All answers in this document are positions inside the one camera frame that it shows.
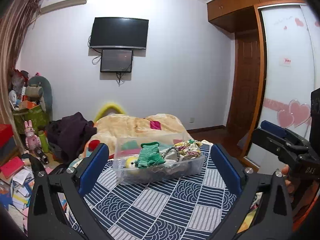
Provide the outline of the person's right hand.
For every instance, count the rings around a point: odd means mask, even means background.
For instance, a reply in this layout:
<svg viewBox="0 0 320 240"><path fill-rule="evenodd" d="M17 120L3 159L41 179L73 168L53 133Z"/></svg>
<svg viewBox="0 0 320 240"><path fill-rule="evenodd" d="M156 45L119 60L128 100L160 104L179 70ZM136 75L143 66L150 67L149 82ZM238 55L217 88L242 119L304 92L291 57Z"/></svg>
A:
<svg viewBox="0 0 320 240"><path fill-rule="evenodd" d="M295 178L291 178L289 176L289 171L290 171L290 168L289 168L289 165L287 165L287 164L281 170L283 176L285 177L285 185L286 185L287 191L289 193L289 197L291 199L291 202L293 202L293 200L294 200L293 195L296 191L296 188L299 185L299 181L296 180Z"/></svg>

